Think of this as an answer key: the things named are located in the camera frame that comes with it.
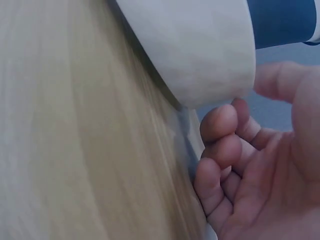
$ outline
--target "blue sleeve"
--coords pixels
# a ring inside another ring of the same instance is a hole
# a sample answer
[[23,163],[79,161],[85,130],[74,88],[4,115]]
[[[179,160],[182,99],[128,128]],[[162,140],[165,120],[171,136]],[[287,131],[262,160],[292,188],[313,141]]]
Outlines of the blue sleeve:
[[247,0],[247,3],[256,49],[304,43],[314,35],[317,24],[315,0]]

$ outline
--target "paper roll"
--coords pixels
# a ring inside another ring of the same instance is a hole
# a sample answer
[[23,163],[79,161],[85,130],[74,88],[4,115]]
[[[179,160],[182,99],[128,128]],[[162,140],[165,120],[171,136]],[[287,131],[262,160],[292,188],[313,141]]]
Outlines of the paper roll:
[[246,0],[117,0],[181,104],[196,108],[252,88],[255,40]]

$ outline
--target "hand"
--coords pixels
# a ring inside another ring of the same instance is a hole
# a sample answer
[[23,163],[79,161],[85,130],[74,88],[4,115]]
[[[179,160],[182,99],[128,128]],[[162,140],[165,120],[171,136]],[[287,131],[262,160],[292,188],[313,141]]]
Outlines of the hand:
[[318,240],[320,68],[262,65],[254,89],[292,104],[293,131],[261,127],[242,99],[206,115],[194,188],[207,220],[219,240]]

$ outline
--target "light wooden surface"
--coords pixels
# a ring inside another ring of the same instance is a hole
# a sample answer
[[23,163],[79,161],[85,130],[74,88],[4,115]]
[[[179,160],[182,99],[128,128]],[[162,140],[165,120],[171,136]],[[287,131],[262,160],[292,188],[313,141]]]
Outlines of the light wooden surface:
[[111,5],[0,0],[1,240],[204,237],[196,114]]

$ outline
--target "gray background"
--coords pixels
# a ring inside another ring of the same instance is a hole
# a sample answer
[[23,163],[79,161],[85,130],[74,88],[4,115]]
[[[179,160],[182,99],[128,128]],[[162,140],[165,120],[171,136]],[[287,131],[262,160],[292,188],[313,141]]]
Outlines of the gray background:
[[[256,51],[257,64],[294,61],[304,65],[320,65],[320,45],[308,46],[303,43],[276,46]],[[261,97],[254,92],[245,98],[251,115],[263,126],[277,130],[289,131],[291,125],[291,106],[284,102]],[[208,111],[223,103],[205,106],[197,110],[202,119]]]

